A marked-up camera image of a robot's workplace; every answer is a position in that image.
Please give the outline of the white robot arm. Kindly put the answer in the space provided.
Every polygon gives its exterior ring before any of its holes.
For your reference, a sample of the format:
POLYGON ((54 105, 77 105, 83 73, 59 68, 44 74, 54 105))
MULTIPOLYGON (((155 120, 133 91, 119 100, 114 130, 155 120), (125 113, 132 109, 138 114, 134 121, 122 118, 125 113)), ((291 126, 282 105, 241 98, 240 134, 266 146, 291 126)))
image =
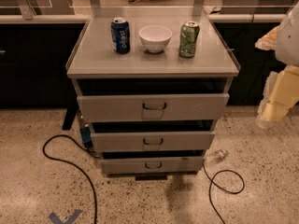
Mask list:
POLYGON ((272 49, 276 59, 286 65, 279 73, 270 73, 257 111, 257 125, 270 129, 299 102, 299 3, 290 9, 279 26, 259 38, 255 47, 272 49))

